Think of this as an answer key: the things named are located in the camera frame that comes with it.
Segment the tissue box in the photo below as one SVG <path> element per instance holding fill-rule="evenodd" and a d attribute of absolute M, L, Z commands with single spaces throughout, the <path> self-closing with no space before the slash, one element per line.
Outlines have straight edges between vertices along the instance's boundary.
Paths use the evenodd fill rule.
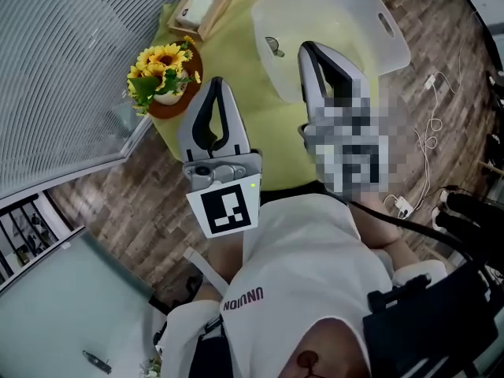
<path fill-rule="evenodd" d="M 179 12 L 184 8 L 188 1 L 189 0 L 180 0 L 179 5 L 175 8 L 175 11 L 173 11 L 172 16 L 168 20 L 168 28 L 170 32 L 174 33 L 175 35 L 189 35 L 194 40 L 204 41 L 206 36 L 212 29 L 213 24 L 215 24 L 215 21 L 217 21 L 217 18 L 219 18 L 219 16 L 228 8 L 231 0 L 215 0 L 210 7 L 210 10 L 203 18 L 201 25 L 196 30 L 184 27 L 176 19 Z"/>

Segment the person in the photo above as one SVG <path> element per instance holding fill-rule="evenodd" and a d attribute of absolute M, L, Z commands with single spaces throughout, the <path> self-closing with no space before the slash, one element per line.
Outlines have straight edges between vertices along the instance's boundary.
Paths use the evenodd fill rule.
<path fill-rule="evenodd" d="M 460 217 L 447 213 L 451 210 L 467 217 Z M 441 190 L 439 205 L 432 211 L 432 227 L 436 231 L 449 232 L 461 242 L 477 249 L 488 265 L 504 274 L 504 248 L 499 245 L 502 241 L 500 226 L 504 221 L 504 210 L 483 203 L 473 196 Z"/>
<path fill-rule="evenodd" d="M 321 183 L 308 191 L 262 200 L 256 228 L 211 243 L 209 263 L 228 288 L 222 296 L 204 283 L 193 302 L 167 316 L 161 378 L 193 378 L 195 370 L 225 377 L 195 356 L 218 321 L 229 376 L 370 376 L 362 327 L 371 313 L 367 294 L 425 273 L 433 284 L 447 271 L 440 261 L 419 261 L 394 225 L 325 194 Z M 378 194 L 362 193 L 358 201 L 387 212 Z M 213 365 L 220 355 L 207 349 Z"/>

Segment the table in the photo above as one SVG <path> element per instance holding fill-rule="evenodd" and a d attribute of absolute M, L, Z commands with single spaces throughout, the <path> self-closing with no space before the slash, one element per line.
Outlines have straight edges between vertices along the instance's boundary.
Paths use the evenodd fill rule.
<path fill-rule="evenodd" d="M 261 189 L 274 191 L 312 182 L 317 174 L 298 133 L 298 127 L 307 122 L 304 102 L 284 102 L 261 64 L 250 15 L 256 1 L 232 0 L 213 26 L 209 38 L 197 43 L 197 48 L 203 61 L 202 82 L 221 76 L 231 86 L 250 146 L 262 154 Z M 163 6 L 153 45 L 178 39 L 166 27 L 173 10 L 174 5 Z M 178 160 L 181 156 L 176 131 L 182 119 L 183 113 L 169 120 L 153 118 L 156 129 Z M 210 127 L 216 135 L 222 136 L 216 106 Z"/>

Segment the wooden floor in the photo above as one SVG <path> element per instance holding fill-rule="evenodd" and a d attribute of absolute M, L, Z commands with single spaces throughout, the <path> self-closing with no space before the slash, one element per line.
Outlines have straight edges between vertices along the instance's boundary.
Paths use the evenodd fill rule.
<path fill-rule="evenodd" d="M 435 107 L 433 91 L 423 84 L 435 71 L 446 74 L 458 90 L 458 58 L 462 43 L 463 81 L 453 94 L 444 78 L 437 77 L 439 107 L 436 116 L 443 130 L 438 146 L 429 152 L 431 191 L 445 184 L 473 190 L 480 183 L 476 159 L 483 157 L 485 135 L 491 131 L 484 71 L 491 69 L 481 27 L 465 0 L 384 0 L 411 49 L 411 64 L 384 77 L 383 85 L 395 91 L 409 115 L 407 132 L 420 133 Z M 424 185 L 424 159 L 412 140 L 408 161 L 391 186 L 392 194 L 416 203 Z M 136 275 L 151 284 L 157 296 L 170 303 L 187 296 L 187 277 L 195 270 L 182 259 L 192 246 L 204 253 L 207 241 L 185 199 L 188 183 L 181 164 L 170 155 L 162 138 L 151 128 L 132 157 L 115 169 L 97 172 L 50 191 L 54 201 L 77 226 L 86 225 L 98 240 Z M 437 195 L 429 197 L 412 220 L 430 223 Z M 430 256 L 432 243 L 406 233 L 409 244 Z"/>

